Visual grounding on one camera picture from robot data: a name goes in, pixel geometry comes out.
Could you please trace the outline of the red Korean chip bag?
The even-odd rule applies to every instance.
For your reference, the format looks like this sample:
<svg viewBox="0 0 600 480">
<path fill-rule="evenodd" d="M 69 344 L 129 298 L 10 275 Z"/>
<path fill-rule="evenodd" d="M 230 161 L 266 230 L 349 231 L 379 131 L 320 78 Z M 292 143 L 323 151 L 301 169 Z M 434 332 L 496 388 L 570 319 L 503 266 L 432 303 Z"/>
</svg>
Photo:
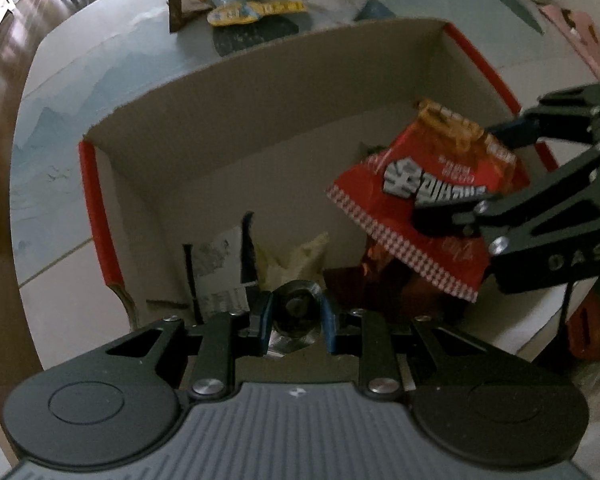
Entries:
<svg viewBox="0 0 600 480">
<path fill-rule="evenodd" d="M 474 302 L 488 253 L 478 238 L 431 238 L 411 224 L 416 204 L 486 198 L 529 183 L 518 157 L 475 122 L 428 99 L 388 146 L 329 185 L 327 196 L 366 234 L 410 266 L 428 294 Z"/>
</svg>

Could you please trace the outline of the dark red foil snack bag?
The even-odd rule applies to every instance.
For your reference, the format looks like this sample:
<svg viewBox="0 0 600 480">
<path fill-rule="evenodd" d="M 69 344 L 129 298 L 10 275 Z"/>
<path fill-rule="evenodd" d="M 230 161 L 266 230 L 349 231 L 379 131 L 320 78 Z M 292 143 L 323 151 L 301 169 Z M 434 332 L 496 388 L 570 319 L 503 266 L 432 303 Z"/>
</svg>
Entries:
<svg viewBox="0 0 600 480">
<path fill-rule="evenodd" d="M 371 281 L 386 296 L 411 302 L 417 299 L 415 285 L 418 275 L 370 236 L 366 237 L 360 265 L 363 278 Z"/>
</svg>

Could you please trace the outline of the white and blue biscuit packet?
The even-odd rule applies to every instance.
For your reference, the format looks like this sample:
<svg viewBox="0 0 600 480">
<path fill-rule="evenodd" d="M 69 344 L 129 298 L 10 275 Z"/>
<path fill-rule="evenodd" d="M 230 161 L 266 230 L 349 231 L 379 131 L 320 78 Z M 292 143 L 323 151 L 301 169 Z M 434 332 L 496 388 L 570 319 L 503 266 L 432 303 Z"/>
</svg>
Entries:
<svg viewBox="0 0 600 480">
<path fill-rule="evenodd" d="M 194 318 L 207 322 L 219 313 L 240 315 L 250 310 L 248 294 L 259 289 L 251 237 L 253 213 L 210 242 L 184 244 L 185 274 Z"/>
</svg>

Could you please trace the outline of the small black foil candy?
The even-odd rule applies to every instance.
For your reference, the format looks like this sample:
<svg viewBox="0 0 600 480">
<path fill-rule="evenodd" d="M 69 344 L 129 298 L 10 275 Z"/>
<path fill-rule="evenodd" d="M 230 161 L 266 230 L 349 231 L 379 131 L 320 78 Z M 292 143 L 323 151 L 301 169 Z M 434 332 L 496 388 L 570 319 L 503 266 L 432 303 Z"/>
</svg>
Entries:
<svg viewBox="0 0 600 480">
<path fill-rule="evenodd" d="M 283 359 L 308 348 L 322 332 L 323 292 L 314 281 L 294 280 L 277 287 L 270 307 L 271 335 L 266 356 Z"/>
</svg>

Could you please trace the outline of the cream white snack pouch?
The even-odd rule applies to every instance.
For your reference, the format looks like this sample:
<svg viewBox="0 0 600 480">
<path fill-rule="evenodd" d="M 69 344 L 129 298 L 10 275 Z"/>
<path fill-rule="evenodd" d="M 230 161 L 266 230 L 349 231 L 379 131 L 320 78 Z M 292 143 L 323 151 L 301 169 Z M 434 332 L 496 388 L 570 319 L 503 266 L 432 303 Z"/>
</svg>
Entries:
<svg viewBox="0 0 600 480">
<path fill-rule="evenodd" d="M 256 266 L 259 285 L 271 292 L 295 280 L 315 282 L 325 287 L 323 271 L 330 238 L 327 232 L 318 234 L 291 249 L 286 256 L 276 256 L 264 247 L 255 244 Z"/>
</svg>

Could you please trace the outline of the yellow minion snack packet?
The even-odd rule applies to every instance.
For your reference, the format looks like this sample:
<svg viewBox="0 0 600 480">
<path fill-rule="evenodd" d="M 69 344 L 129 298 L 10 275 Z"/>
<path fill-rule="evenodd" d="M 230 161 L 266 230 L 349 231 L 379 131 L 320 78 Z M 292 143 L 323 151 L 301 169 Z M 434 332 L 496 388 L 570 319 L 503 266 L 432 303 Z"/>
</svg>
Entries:
<svg viewBox="0 0 600 480">
<path fill-rule="evenodd" d="M 212 27 L 248 25 L 269 16 L 304 13 L 307 10 L 301 0 L 234 2 L 212 10 L 207 15 L 207 22 Z"/>
</svg>

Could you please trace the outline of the pink cloth on table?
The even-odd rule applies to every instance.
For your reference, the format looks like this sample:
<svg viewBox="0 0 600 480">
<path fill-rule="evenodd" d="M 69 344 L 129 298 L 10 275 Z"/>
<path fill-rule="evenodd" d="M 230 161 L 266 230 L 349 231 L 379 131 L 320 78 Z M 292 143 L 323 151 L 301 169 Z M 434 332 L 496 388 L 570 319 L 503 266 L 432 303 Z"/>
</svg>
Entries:
<svg viewBox="0 0 600 480">
<path fill-rule="evenodd" d="M 553 3 L 540 6 L 540 11 L 600 81 L 600 34 L 592 18 L 585 12 L 569 10 Z"/>
</svg>

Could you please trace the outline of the cardboard box with red tape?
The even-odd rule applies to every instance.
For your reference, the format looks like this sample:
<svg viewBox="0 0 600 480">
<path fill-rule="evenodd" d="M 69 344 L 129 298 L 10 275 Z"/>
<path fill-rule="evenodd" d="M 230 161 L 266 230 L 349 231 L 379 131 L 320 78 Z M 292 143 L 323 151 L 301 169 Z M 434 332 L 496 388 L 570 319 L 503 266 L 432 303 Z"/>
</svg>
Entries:
<svg viewBox="0 0 600 480">
<path fill-rule="evenodd" d="M 435 100 L 490 126 L 516 96 L 451 23 L 389 18 L 268 42 L 116 107 L 80 143 L 102 276 L 132 327 L 189 316 L 182 247 L 254 215 L 274 252 L 327 233 L 353 266 L 363 231 L 326 188 L 367 145 L 390 143 Z"/>
</svg>

